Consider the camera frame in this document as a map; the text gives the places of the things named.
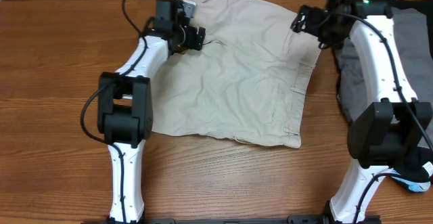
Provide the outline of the beige shorts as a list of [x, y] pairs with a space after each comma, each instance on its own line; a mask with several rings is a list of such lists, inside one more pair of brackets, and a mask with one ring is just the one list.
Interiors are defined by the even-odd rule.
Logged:
[[296, 14], [263, 0], [191, 0], [200, 51], [169, 57], [152, 79], [153, 131], [299, 148], [304, 99], [320, 51]]

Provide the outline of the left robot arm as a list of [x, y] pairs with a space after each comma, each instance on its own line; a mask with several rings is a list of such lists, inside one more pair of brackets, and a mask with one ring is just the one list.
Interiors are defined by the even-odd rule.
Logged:
[[116, 72], [103, 72], [97, 90], [97, 128], [112, 163], [108, 223], [141, 223], [142, 156], [153, 125], [151, 79], [178, 48], [201, 50], [205, 30], [190, 24], [196, 3], [157, 0], [156, 15], [139, 33], [136, 50]]

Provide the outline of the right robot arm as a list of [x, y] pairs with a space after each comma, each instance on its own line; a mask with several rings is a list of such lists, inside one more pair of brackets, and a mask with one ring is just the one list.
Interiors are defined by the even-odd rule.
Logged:
[[379, 223], [365, 211], [380, 183], [427, 139], [432, 107], [411, 88], [394, 40], [392, 0], [326, 0], [325, 9], [304, 5], [294, 32], [318, 38], [321, 49], [350, 39], [359, 56], [367, 107], [349, 128], [351, 162], [321, 215], [288, 217], [289, 223]]

